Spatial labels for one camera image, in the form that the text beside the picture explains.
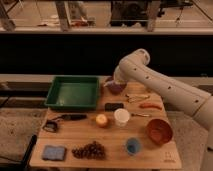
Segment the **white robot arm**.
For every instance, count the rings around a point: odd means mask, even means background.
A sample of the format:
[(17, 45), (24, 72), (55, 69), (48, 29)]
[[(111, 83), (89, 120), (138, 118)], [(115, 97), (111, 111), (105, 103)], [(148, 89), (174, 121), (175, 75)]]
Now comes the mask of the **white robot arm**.
[(213, 95), (150, 69), (149, 62), (145, 49), (133, 51), (119, 61), (112, 79), (105, 85), (122, 92), (130, 80), (135, 80), (191, 116), (208, 131), (200, 171), (213, 171)]

